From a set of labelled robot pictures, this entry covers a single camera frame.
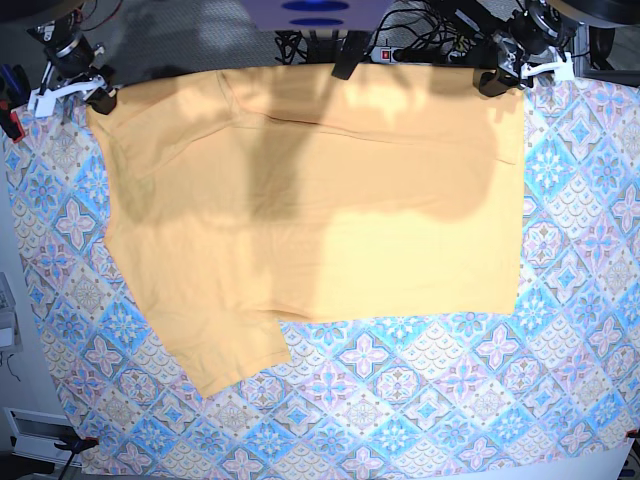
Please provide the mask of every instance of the yellow t-shirt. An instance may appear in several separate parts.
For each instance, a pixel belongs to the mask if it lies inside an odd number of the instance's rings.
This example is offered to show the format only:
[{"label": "yellow t-shirt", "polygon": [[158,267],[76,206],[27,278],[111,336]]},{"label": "yellow t-shirt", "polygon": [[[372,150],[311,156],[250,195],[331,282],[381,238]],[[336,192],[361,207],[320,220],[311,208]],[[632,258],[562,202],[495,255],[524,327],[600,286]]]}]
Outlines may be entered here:
[{"label": "yellow t-shirt", "polygon": [[290,359],[277,319],[513,311],[523,98],[472,71],[216,71],[89,113],[106,245],[203,396]]}]

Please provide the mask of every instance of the black cable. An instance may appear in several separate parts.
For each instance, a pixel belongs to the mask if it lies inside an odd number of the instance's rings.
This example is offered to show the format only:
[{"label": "black cable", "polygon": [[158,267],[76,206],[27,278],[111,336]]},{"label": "black cable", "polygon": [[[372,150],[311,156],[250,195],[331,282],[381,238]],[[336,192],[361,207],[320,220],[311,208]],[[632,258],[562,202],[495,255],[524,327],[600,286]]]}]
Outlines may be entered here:
[{"label": "black cable", "polygon": [[449,42],[455,41],[455,38],[444,38],[442,40],[438,40],[437,42],[422,42],[422,43],[412,43],[407,47],[408,50],[423,50],[428,47],[443,47]]},{"label": "black cable", "polygon": [[416,37],[420,36],[420,34],[418,32],[416,32],[413,28],[409,27],[408,25],[391,25],[390,27],[381,28],[381,29],[379,29],[379,31],[380,32],[387,32],[389,30],[395,30],[397,28],[399,28],[401,30],[409,30]]},{"label": "black cable", "polygon": [[280,57],[275,59],[283,65],[292,65],[296,55],[303,60],[307,59],[307,52],[300,49],[302,33],[299,31],[286,30],[276,32],[276,46],[280,51]]},{"label": "black cable", "polygon": [[82,14],[82,21],[86,22],[87,20],[89,20],[91,18],[91,15],[96,13],[97,9],[98,9],[98,0],[94,0],[94,2],[93,2],[93,10],[91,10],[91,13],[89,15],[87,15],[86,17],[84,16],[84,13],[83,13]]},{"label": "black cable", "polygon": [[71,455],[69,456],[69,459],[67,460],[67,463],[65,463],[64,468],[62,469],[62,472],[60,472],[60,476],[58,477],[58,480],[62,480],[62,477],[64,477],[64,474],[67,473],[67,469],[69,468],[69,465],[71,465],[71,461],[75,456],[76,454],[72,452]]},{"label": "black cable", "polygon": [[[424,4],[425,4],[425,8],[427,9],[427,11],[429,12],[430,15],[432,15],[433,17],[435,17],[436,19],[438,19],[440,25],[443,25],[445,28],[445,31],[447,31],[447,33],[456,34],[456,27],[455,25],[451,22],[451,20],[445,16],[442,15],[442,12],[440,12],[439,10],[435,9],[431,3],[430,0],[421,0]],[[476,32],[479,35],[484,36],[484,34],[480,31]]]},{"label": "black cable", "polygon": [[444,45],[444,44],[445,44],[445,43],[447,43],[447,42],[450,42],[450,41],[455,40],[455,37],[449,37],[449,38],[446,38],[446,37],[445,37],[445,38],[442,38],[442,37],[440,37],[440,39],[439,39],[437,42],[434,42],[434,38],[435,38],[435,36],[436,36],[436,35],[439,35],[440,33],[441,33],[441,32],[439,32],[439,31],[437,31],[437,30],[434,30],[434,31],[432,31],[432,32],[427,32],[427,33],[425,33],[425,34],[423,34],[423,35],[420,35],[420,36],[418,36],[418,38],[416,38],[416,40],[415,40],[411,45],[409,45],[409,47],[407,47],[407,48],[409,48],[409,49],[414,49],[414,48],[426,48],[426,47],[428,47],[429,45],[440,45],[440,46],[442,46],[442,45]]},{"label": "black cable", "polygon": [[[378,29],[376,30],[376,34],[373,37],[373,43],[372,45],[375,47],[376,45],[378,45],[378,39],[380,37],[380,32],[381,31],[385,31],[382,30],[384,28],[384,24],[386,23],[386,21],[389,19],[390,16],[395,15],[397,13],[427,13],[426,10],[424,8],[398,8],[395,10],[391,10],[389,12],[387,12],[387,14],[382,17],[382,21],[380,22],[380,26],[378,27]],[[429,23],[432,27],[434,26],[433,23],[431,23],[431,19],[428,19],[425,16],[421,16],[421,18],[424,18],[424,20]]]},{"label": "black cable", "polygon": [[7,357],[7,368],[9,369],[9,373],[13,376],[16,377],[18,379],[19,382],[21,382],[22,380],[20,380],[20,377],[17,376],[15,373],[13,373],[13,370],[11,370],[11,364],[9,363],[9,360],[11,360],[11,357],[13,357],[13,353],[11,355],[9,355]]},{"label": "black cable", "polygon": [[111,20],[113,17],[116,16],[116,13],[118,13],[118,10],[120,10],[120,7],[122,7],[122,2],[124,0],[119,0],[118,4],[116,5],[116,8],[113,9],[113,12],[111,12],[109,14],[109,16],[107,18],[105,18],[104,20],[102,20],[100,23],[98,23],[97,25],[94,25],[91,28],[84,28],[82,29],[83,32],[91,32],[92,30],[95,30],[97,28],[100,28],[102,25],[104,25],[105,23],[107,23],[109,20]]}]

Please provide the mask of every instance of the white clamp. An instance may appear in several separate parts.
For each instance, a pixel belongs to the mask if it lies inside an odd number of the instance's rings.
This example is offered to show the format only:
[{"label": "white clamp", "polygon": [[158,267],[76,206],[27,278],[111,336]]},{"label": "white clamp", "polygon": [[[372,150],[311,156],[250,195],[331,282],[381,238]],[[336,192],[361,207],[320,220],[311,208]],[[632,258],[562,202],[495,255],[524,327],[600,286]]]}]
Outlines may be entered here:
[{"label": "white clamp", "polygon": [[522,72],[520,76],[522,78],[535,77],[544,72],[553,72],[553,77],[558,82],[563,82],[565,80],[575,80],[576,76],[573,73],[573,60],[571,59],[571,54],[569,52],[565,53],[567,60],[563,61],[560,54],[556,51],[554,52],[554,61],[550,63],[543,63],[542,65],[538,65],[537,67],[532,67],[528,63],[526,63],[522,67]]},{"label": "white clamp", "polygon": [[53,115],[56,100],[58,98],[71,95],[76,92],[84,92],[84,99],[86,100],[96,89],[104,88],[106,86],[107,82],[104,81],[104,78],[97,75],[88,82],[72,83],[71,85],[67,85],[56,90],[46,89],[42,95],[40,95],[40,89],[32,90],[31,95],[29,96],[27,109],[30,112],[34,112],[37,118],[50,117]]}]

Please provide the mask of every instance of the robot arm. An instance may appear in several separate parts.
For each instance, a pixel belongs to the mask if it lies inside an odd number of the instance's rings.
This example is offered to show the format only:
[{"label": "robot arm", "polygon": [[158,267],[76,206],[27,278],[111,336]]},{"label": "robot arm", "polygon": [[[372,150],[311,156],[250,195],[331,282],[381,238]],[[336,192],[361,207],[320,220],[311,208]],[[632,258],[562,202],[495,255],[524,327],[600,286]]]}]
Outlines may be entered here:
[{"label": "robot arm", "polygon": [[116,106],[116,90],[110,86],[113,70],[94,65],[104,48],[93,48],[79,26],[76,9],[82,3],[82,0],[17,1],[0,10],[0,24],[24,27],[44,45],[47,67],[40,87],[29,98],[29,109],[37,117],[51,115],[57,98],[75,92],[82,92],[83,99],[99,113],[108,114]]},{"label": "robot arm", "polygon": [[[483,39],[457,63],[492,70],[483,73],[477,85],[486,96],[498,96],[510,88],[531,87],[533,77],[544,72],[553,72],[557,80],[573,79],[573,62],[565,47],[581,24],[603,28],[640,24],[637,0],[522,2],[524,11],[515,10],[509,20],[503,21],[476,0],[429,1],[462,35]],[[393,52],[393,60],[404,62],[428,63],[430,57],[433,58],[433,50],[409,48]]]}]

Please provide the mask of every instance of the blue floral tile pattern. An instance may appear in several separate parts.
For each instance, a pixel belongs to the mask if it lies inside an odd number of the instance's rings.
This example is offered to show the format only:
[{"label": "blue floral tile pattern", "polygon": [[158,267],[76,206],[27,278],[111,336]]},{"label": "blue floral tile pattern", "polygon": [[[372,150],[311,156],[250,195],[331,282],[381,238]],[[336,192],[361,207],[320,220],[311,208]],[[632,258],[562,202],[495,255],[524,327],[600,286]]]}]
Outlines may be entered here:
[{"label": "blue floral tile pattern", "polygon": [[[527,93],[513,315],[282,324],[293,361],[202,398],[104,245],[109,187],[73,100],[3,138],[33,318],[85,473],[404,480],[587,455],[640,422],[640,95]],[[63,109],[70,123],[61,122]]]}]

